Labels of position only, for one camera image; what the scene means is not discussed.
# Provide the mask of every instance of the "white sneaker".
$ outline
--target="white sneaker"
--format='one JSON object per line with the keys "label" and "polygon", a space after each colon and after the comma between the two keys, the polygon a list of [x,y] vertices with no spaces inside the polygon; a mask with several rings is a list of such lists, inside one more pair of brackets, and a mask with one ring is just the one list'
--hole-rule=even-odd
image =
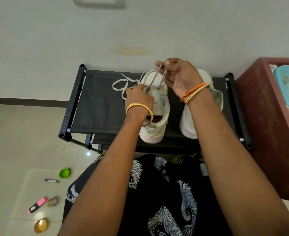
{"label": "white sneaker", "polygon": [[[205,69],[202,69],[202,68],[197,68],[197,70],[198,70],[200,76],[202,77],[202,80],[205,83],[210,84],[209,90],[212,93],[214,99],[216,100],[216,102],[218,103],[218,105],[222,111],[222,109],[223,109],[223,93],[221,91],[213,88],[212,77],[208,71],[206,71]],[[197,139],[198,138],[197,134],[196,134],[194,122],[193,122],[193,119],[191,117],[191,113],[190,113],[190,110],[189,110],[189,107],[187,104],[185,104],[184,111],[182,113],[182,117],[181,117],[181,120],[179,122],[179,129],[180,129],[181,133],[187,138],[191,138],[191,139]]]}
{"label": "white sneaker", "polygon": [[[140,138],[146,143],[158,143],[162,140],[170,114],[170,102],[167,97],[167,85],[163,82],[164,76],[156,70],[151,70],[143,77],[141,83],[147,85],[144,91],[147,95],[154,97],[153,121],[142,127],[139,133]],[[143,125],[150,121],[150,114]]]}

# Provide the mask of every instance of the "floor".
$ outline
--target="floor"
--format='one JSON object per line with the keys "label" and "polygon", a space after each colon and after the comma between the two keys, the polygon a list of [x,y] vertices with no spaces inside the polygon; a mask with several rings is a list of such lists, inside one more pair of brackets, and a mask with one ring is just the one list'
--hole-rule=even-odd
{"label": "floor", "polygon": [[[57,235],[68,186],[97,157],[57,137],[64,114],[64,108],[0,105],[0,236],[35,235],[34,224],[43,217],[48,217],[50,225],[42,235]],[[84,141],[85,136],[74,134],[74,138]],[[60,179],[58,173],[65,167],[72,174]],[[60,183],[45,182],[45,178]],[[44,196],[57,196],[58,204],[44,204],[28,214]]]}

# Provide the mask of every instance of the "black baseboard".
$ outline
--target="black baseboard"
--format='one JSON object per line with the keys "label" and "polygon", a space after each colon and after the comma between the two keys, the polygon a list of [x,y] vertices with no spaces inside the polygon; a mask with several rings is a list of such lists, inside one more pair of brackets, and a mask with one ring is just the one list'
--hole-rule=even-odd
{"label": "black baseboard", "polygon": [[68,101],[25,98],[0,98],[0,104],[66,108],[68,105]]}

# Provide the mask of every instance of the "person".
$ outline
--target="person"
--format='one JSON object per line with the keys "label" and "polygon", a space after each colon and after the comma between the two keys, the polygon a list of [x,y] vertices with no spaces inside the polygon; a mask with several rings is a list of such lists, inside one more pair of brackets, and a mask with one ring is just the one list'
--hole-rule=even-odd
{"label": "person", "polygon": [[[188,61],[167,59],[160,72],[165,68],[164,81],[178,97],[203,82]],[[126,90],[126,107],[152,110],[143,87]],[[287,208],[210,91],[202,89],[188,105],[204,162],[134,160],[148,110],[131,107],[106,154],[69,187],[58,235],[289,235]]]}

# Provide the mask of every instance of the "hand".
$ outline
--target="hand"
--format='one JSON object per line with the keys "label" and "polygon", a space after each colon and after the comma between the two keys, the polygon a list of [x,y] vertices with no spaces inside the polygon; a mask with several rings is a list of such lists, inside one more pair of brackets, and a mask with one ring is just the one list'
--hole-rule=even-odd
{"label": "hand", "polygon": [[[161,65],[161,61],[156,61],[155,65]],[[164,82],[174,90],[178,97],[182,97],[187,91],[203,83],[198,70],[188,61],[178,58],[166,59],[163,62],[160,73],[163,74],[166,68]]]}
{"label": "hand", "polygon": [[[146,95],[146,93],[143,92],[144,87],[145,85],[139,84],[132,89],[126,89],[127,99],[125,101],[125,109],[127,109],[131,103],[141,103],[152,111],[154,98],[153,96]],[[140,118],[144,121],[148,113],[148,110],[142,106],[133,106],[128,110],[127,116],[131,116],[132,118],[137,119]]]}

